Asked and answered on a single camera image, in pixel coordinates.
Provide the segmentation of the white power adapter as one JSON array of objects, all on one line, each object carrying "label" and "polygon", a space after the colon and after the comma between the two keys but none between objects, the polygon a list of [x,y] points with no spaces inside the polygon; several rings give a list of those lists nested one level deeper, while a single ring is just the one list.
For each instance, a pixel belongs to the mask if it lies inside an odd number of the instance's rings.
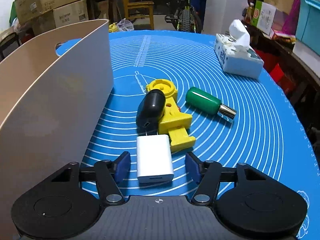
[{"label": "white power adapter", "polygon": [[140,184],[172,181],[174,169],[166,134],[137,137],[137,179]]}]

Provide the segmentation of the yellow plastic toy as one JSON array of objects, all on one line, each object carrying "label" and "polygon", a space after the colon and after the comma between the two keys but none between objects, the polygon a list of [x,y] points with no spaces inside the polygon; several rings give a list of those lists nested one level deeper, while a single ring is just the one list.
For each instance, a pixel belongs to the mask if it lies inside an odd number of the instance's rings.
[{"label": "yellow plastic toy", "polygon": [[171,152],[193,147],[196,138],[189,136],[187,132],[193,117],[181,112],[177,106],[178,90],[174,83],[166,79],[156,79],[146,86],[148,92],[155,89],[163,92],[165,96],[164,114],[158,124],[158,133],[169,136]]}]

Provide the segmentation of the green handle with metal tip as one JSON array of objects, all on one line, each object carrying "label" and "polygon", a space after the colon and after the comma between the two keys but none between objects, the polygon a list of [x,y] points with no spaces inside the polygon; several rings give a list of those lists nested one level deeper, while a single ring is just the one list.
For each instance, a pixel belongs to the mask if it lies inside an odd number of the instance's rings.
[{"label": "green handle with metal tip", "polygon": [[233,122],[236,110],[224,105],[220,99],[196,87],[191,87],[185,96],[187,104],[207,113],[219,115],[228,122]]}]

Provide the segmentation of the black oval case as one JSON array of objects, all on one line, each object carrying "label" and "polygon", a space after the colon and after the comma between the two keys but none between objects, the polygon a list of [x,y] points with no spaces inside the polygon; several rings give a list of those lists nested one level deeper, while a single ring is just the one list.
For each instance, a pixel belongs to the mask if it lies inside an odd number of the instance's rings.
[{"label": "black oval case", "polygon": [[136,125],[140,132],[158,129],[158,124],[164,115],[165,95],[159,89],[153,89],[145,95],[138,106]]}]

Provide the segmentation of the beige plastic storage bin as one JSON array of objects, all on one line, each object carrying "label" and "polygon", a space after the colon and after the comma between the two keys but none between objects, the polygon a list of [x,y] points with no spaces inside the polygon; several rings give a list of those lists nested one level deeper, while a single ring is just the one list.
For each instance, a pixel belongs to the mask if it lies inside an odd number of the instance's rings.
[{"label": "beige plastic storage bin", "polygon": [[37,35],[1,62],[1,239],[14,201],[81,162],[113,88],[108,20]]}]

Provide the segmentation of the blue silicone baking mat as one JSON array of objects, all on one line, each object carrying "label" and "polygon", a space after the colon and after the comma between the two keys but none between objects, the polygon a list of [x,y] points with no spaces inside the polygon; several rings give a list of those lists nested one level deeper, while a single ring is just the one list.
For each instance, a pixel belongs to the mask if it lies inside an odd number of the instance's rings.
[{"label": "blue silicone baking mat", "polygon": [[186,150],[172,153],[172,180],[140,183],[137,138],[159,132],[140,115],[147,92],[174,85],[177,108],[191,118],[187,135],[200,160],[225,167],[249,164],[300,194],[307,215],[298,239],[319,239],[319,167],[307,133],[284,91],[267,71],[256,79],[228,74],[211,35],[128,31],[109,35],[114,85],[82,158],[82,167],[131,154],[120,184],[131,195],[192,196],[197,185],[185,169]]}]

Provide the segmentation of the tissue box with tissue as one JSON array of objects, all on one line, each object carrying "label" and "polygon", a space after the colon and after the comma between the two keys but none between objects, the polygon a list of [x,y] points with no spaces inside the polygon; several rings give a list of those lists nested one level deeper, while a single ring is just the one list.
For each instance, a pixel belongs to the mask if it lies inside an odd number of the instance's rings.
[{"label": "tissue box with tissue", "polygon": [[250,46],[250,35],[239,19],[233,20],[228,35],[216,35],[214,51],[225,73],[259,78],[264,61]]}]

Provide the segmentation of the yellow detergent jug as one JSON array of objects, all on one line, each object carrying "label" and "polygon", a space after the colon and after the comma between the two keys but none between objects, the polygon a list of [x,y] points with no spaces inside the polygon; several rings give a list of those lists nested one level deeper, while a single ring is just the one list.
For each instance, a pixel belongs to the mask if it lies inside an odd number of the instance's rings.
[{"label": "yellow detergent jug", "polygon": [[109,33],[115,33],[115,32],[118,32],[118,31],[119,31],[119,29],[118,29],[117,24],[116,24],[116,23],[112,23],[112,24],[110,24],[110,25],[109,25],[109,27],[108,27],[108,31],[109,31]]}]

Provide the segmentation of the white plastic bag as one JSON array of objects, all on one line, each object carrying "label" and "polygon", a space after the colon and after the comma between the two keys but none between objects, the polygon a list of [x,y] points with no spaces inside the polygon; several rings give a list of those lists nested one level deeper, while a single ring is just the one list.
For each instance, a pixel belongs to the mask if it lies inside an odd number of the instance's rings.
[{"label": "white plastic bag", "polygon": [[116,24],[119,31],[134,31],[134,25],[127,19],[122,19]]}]

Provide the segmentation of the large stacked cardboard box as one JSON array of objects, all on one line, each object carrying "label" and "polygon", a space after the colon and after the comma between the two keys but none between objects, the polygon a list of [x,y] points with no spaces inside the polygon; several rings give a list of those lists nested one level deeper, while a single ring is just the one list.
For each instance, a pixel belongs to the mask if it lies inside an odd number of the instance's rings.
[{"label": "large stacked cardboard box", "polygon": [[31,21],[31,26],[37,36],[55,28],[87,20],[86,0],[79,0],[40,15]]}]

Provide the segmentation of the wooden chair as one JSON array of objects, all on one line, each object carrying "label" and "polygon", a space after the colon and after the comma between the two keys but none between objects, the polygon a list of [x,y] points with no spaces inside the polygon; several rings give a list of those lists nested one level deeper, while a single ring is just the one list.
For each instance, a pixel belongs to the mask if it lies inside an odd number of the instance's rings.
[{"label": "wooden chair", "polygon": [[[142,2],[129,2],[129,0],[122,0],[124,6],[124,15],[126,20],[143,19],[149,18],[151,30],[155,29],[154,18],[153,18],[153,1],[142,1]],[[146,9],[148,14],[132,15],[130,16],[130,11]]]}]

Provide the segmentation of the green white carton box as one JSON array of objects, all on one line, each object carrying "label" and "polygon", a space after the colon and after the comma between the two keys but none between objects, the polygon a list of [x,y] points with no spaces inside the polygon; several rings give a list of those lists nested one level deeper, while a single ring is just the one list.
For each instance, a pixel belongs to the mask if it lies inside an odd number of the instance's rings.
[{"label": "green white carton box", "polygon": [[272,29],[276,7],[262,1],[256,1],[251,24],[269,35]]}]

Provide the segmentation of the white cabinet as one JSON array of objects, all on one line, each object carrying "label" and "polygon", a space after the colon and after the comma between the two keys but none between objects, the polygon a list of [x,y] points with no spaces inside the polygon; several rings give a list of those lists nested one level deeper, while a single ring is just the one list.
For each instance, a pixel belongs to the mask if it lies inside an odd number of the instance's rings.
[{"label": "white cabinet", "polygon": [[203,33],[228,33],[233,20],[242,19],[242,11],[247,6],[247,0],[206,0]]}]

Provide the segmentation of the teal plastic bin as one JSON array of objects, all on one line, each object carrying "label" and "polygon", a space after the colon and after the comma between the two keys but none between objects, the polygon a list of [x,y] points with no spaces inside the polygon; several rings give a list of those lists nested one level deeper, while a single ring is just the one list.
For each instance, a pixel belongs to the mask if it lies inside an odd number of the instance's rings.
[{"label": "teal plastic bin", "polygon": [[296,38],[319,55],[319,0],[300,0]]}]

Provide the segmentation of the bicycle with green frame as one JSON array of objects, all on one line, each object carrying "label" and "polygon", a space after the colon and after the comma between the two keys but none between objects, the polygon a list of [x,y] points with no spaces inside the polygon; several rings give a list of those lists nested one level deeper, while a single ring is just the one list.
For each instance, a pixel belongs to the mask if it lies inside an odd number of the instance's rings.
[{"label": "bicycle with green frame", "polygon": [[171,23],[177,31],[197,33],[202,32],[202,23],[190,0],[168,0],[169,13],[165,21]]}]

